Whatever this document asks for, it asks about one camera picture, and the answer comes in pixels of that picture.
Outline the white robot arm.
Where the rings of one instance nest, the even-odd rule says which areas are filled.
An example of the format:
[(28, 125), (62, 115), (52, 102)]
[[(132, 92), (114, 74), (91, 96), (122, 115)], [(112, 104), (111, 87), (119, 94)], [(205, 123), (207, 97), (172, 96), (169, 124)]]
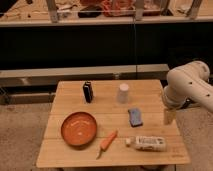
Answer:
[(170, 125), (187, 99), (213, 113), (213, 86), (208, 83), (210, 69), (205, 62), (193, 61), (171, 69), (163, 88), (164, 124)]

